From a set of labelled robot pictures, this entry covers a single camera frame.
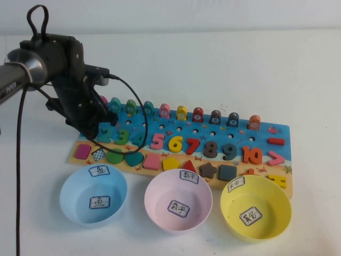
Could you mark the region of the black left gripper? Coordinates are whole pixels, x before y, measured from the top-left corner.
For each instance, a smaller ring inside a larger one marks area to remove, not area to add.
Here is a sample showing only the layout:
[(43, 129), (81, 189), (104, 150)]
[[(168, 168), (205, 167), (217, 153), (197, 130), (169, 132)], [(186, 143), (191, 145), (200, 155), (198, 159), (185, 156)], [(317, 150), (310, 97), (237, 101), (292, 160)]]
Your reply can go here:
[(55, 110), (63, 115), (67, 118), (66, 124), (83, 136), (95, 139), (100, 123), (110, 123), (111, 126), (117, 124), (118, 115), (109, 110), (107, 105), (95, 102), (87, 76), (79, 81), (68, 76), (59, 76), (51, 84), (58, 97), (47, 101), (48, 110)]

